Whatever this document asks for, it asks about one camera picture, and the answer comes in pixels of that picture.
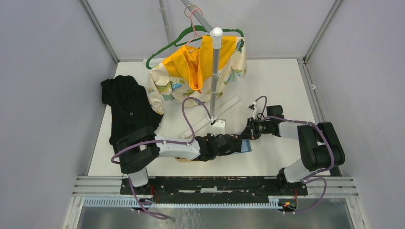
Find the yellow box of cards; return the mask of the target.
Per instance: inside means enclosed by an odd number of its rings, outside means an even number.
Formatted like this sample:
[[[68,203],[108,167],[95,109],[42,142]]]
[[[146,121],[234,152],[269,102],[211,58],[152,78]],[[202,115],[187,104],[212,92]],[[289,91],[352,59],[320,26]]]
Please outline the yellow box of cards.
[[[176,161],[181,162],[181,163],[189,163],[189,162],[194,162],[194,160],[189,160],[189,159],[185,159],[185,158],[175,158]]]

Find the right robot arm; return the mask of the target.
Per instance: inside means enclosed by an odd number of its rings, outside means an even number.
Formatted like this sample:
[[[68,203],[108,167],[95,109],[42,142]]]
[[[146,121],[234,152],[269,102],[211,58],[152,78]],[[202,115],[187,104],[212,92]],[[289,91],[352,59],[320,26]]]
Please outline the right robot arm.
[[[300,159],[279,172],[276,189],[280,194],[287,195],[295,189],[295,183],[306,183],[309,178],[345,162],[345,153],[332,123],[285,119],[280,105],[266,107],[267,115],[257,113],[255,102],[248,109],[254,117],[248,118],[241,139],[256,140],[261,135],[271,134],[299,143]]]

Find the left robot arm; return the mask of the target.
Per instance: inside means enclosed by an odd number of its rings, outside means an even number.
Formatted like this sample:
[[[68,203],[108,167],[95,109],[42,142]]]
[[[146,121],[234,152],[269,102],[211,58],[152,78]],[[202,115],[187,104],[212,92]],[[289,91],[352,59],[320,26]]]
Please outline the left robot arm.
[[[149,191],[147,165],[160,157],[190,161],[209,161],[218,156],[250,152],[248,140],[238,135],[219,134],[194,136],[190,139],[170,138],[156,134],[150,126],[143,127],[116,142],[116,153],[111,162],[120,166],[129,183],[138,194]]]

